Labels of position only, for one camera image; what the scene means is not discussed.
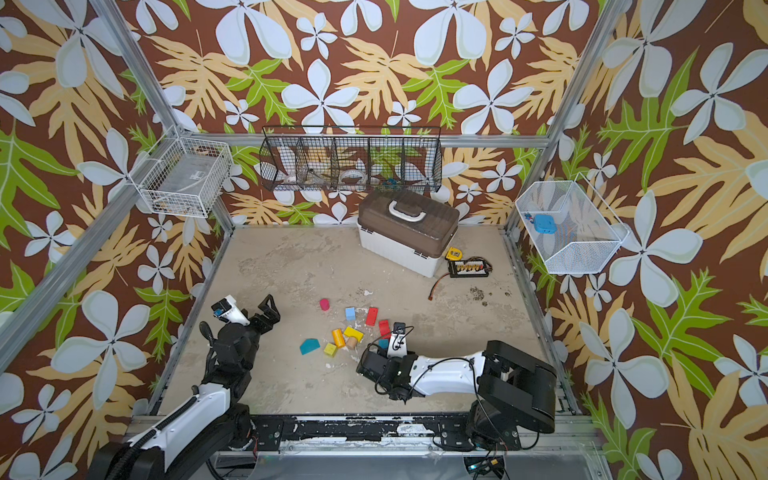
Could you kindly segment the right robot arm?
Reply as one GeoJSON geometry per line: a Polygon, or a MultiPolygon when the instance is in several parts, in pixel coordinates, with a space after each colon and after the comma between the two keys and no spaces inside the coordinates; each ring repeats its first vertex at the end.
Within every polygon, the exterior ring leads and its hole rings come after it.
{"type": "Polygon", "coordinates": [[[473,395],[466,436],[482,448],[500,444],[521,450],[520,427],[538,435],[555,432],[555,369],[502,341],[490,341],[468,356],[445,358],[412,351],[401,355],[372,344],[356,373],[372,381],[377,394],[403,403],[443,393],[473,395]]]}

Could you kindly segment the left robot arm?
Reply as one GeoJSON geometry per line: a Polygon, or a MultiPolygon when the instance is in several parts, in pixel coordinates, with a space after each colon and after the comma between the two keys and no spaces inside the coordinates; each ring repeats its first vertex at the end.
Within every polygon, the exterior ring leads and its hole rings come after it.
{"type": "Polygon", "coordinates": [[[250,410],[240,399],[250,384],[260,339],[281,315],[271,294],[252,315],[230,295],[211,309],[223,326],[214,333],[207,322],[199,323],[208,342],[202,382],[154,425],[98,450],[88,479],[187,479],[215,453],[252,443],[250,410]]]}

